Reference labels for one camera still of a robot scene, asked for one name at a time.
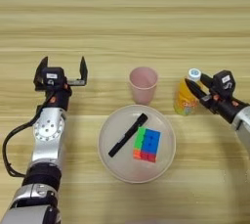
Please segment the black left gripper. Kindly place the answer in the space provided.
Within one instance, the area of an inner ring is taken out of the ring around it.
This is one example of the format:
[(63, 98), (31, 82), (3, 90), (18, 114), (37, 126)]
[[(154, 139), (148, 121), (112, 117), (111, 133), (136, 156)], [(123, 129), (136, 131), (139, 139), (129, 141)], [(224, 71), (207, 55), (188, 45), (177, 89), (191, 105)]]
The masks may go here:
[(41, 105), (42, 108), (60, 108), (67, 111), (69, 98), (72, 95), (72, 86), (85, 86), (88, 79), (88, 69), (85, 58), (82, 57), (80, 62), (80, 79), (42, 79), (42, 70), (48, 65), (48, 58), (42, 59), (38, 65), (33, 83), (35, 90), (45, 92), (45, 102)]

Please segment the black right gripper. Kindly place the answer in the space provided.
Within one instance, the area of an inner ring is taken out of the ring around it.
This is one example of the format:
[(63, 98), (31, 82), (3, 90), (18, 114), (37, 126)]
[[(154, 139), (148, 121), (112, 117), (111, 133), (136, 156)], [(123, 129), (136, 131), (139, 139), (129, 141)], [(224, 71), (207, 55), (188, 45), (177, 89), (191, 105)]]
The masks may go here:
[(206, 94), (197, 83), (186, 78), (186, 85), (189, 91), (199, 100), (202, 106), (213, 114), (219, 114), (228, 123), (232, 123), (236, 115), (247, 107), (246, 103), (233, 97), (233, 90), (231, 88), (223, 89), (213, 86), (213, 78), (207, 74), (202, 73), (200, 81), (209, 89), (208, 94)]

